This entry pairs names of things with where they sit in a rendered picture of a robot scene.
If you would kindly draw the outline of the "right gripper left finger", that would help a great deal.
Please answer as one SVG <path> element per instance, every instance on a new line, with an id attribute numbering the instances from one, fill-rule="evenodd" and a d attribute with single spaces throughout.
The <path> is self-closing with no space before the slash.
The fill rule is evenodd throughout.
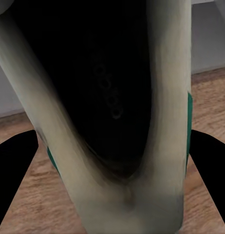
<path id="1" fill-rule="evenodd" d="M 0 144 L 0 225 L 38 149 L 35 130 Z"/>

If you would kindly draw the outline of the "gym shoe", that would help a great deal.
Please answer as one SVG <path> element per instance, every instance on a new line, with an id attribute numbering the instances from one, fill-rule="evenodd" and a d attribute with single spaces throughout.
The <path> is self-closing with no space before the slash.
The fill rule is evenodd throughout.
<path id="1" fill-rule="evenodd" d="M 176 234 L 191 0 L 0 0 L 0 66 L 88 234 Z"/>

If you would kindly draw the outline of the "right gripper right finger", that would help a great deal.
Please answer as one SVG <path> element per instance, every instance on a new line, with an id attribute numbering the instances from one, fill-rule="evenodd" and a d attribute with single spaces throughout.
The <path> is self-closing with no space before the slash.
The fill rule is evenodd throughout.
<path id="1" fill-rule="evenodd" d="M 225 144 L 208 134 L 191 130 L 189 154 L 225 222 Z"/>

